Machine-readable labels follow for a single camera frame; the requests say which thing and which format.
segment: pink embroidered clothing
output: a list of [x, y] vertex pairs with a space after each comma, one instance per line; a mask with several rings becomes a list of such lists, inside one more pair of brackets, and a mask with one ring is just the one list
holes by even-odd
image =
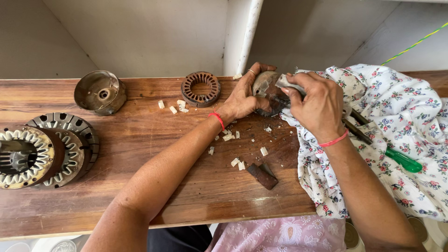
[[342, 252], [345, 219], [318, 215], [221, 223], [206, 252]]

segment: white floral cloth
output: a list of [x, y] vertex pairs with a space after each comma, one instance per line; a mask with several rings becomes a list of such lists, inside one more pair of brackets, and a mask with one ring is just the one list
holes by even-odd
[[[317, 73], [338, 83], [344, 89], [344, 102], [370, 120], [359, 126], [349, 117], [373, 144], [367, 145], [352, 134], [349, 137], [403, 212], [446, 222], [448, 99], [441, 99], [428, 82], [385, 66], [332, 66]], [[343, 194], [316, 138], [292, 117], [289, 109], [280, 116], [297, 127], [299, 181], [315, 202], [318, 215], [347, 218]], [[387, 146], [422, 164], [422, 171], [403, 169], [385, 156]]]
[[220, 223], [206, 252], [343, 252], [345, 220], [318, 215]]

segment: hand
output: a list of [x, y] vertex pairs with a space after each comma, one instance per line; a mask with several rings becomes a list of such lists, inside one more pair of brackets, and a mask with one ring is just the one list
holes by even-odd
[[327, 143], [345, 133], [342, 125], [343, 91], [336, 82], [325, 79], [314, 72], [287, 74], [291, 84], [305, 89], [302, 97], [297, 89], [283, 87], [282, 91], [291, 100], [291, 114], [309, 130], [319, 143]]
[[266, 98], [252, 96], [252, 84], [254, 83], [256, 74], [258, 75], [264, 71], [275, 71], [277, 67], [257, 62], [250, 69], [254, 71], [255, 74], [251, 71], [247, 71], [247, 73], [241, 77], [229, 98], [224, 102], [224, 105], [216, 111], [221, 115], [225, 125], [235, 119], [247, 116], [256, 109], [271, 111], [269, 101]]

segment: gold ring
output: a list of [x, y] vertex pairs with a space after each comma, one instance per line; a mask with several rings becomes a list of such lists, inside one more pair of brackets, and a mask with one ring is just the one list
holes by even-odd
[[255, 77], [257, 77], [257, 74], [256, 74], [254, 71], [252, 71], [252, 70], [250, 70], [250, 69], [248, 69], [247, 71], [251, 71], [252, 73], [255, 74]]

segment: green and yellow wire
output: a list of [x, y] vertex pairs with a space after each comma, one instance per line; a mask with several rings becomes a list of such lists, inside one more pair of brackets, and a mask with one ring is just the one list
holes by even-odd
[[395, 59], [396, 57], [400, 56], [401, 54], [403, 54], [403, 53], [409, 51], [409, 49], [411, 49], [412, 47], [418, 45], [418, 44], [419, 44], [420, 42], [422, 42], [423, 40], [429, 38], [431, 35], [433, 35], [434, 33], [438, 32], [440, 29], [444, 28], [445, 26], [448, 26], [448, 23], [442, 25], [442, 26], [441, 26], [440, 28], [438, 28], [437, 30], [435, 30], [435, 31], [431, 32], [430, 34], [426, 35], [423, 39], [419, 40], [417, 43], [413, 44], [413, 45], [412, 45], [411, 47], [409, 47], [408, 49], [406, 49], [406, 50], [400, 52], [399, 54], [395, 55], [394, 57], [388, 59], [386, 62], [382, 63], [381, 65], [384, 65], [384, 64], [388, 63], [389, 61]]

